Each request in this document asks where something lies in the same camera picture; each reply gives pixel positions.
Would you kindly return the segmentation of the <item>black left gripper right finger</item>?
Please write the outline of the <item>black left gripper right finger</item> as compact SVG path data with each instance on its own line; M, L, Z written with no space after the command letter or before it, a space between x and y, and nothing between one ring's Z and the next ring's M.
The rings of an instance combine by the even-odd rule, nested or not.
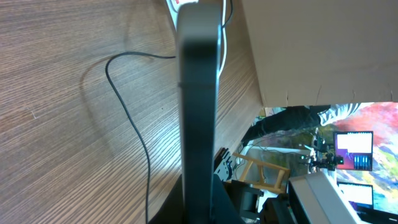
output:
M220 178L213 175L212 218L214 224L245 224L235 209Z

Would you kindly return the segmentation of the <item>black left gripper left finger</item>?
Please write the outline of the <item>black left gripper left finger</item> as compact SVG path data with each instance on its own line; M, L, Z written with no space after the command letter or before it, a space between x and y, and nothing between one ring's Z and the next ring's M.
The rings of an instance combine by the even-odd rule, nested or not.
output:
M169 195L149 224L183 223L183 187L182 175L177 179Z

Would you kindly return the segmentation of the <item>Galaxy S25 smartphone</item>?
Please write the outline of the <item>Galaxy S25 smartphone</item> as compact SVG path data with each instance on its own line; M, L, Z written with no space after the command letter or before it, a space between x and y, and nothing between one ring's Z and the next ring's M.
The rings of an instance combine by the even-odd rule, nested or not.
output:
M177 18L183 221L211 223L221 9L184 4Z

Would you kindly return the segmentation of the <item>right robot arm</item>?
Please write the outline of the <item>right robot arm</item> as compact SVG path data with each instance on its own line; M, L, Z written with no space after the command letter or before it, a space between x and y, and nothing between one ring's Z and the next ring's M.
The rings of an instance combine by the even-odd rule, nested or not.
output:
M290 169L222 148L215 174L244 223L361 223L330 176Z

